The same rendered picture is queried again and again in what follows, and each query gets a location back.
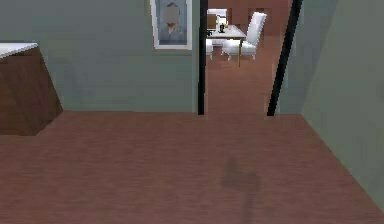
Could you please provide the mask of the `white dining table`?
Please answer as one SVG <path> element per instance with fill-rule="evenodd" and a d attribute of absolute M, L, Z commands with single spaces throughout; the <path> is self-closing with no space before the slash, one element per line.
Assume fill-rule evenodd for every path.
<path fill-rule="evenodd" d="M 228 55 L 228 60 L 233 56 L 240 57 L 242 42 L 246 35 L 235 25 L 229 25 L 225 29 L 225 41 L 222 44 L 222 53 Z"/>

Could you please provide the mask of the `white framed portrait picture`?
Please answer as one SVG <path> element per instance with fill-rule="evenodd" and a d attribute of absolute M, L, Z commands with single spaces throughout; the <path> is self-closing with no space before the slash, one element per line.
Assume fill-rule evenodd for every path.
<path fill-rule="evenodd" d="M 156 50 L 192 49 L 192 0 L 150 0 Z"/>

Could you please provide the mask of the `brown cabinet with white top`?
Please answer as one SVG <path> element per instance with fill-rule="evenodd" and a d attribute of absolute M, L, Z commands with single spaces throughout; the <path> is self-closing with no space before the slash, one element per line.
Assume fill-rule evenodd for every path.
<path fill-rule="evenodd" d="M 0 135 L 34 136 L 63 112 L 37 43 L 0 43 Z"/>

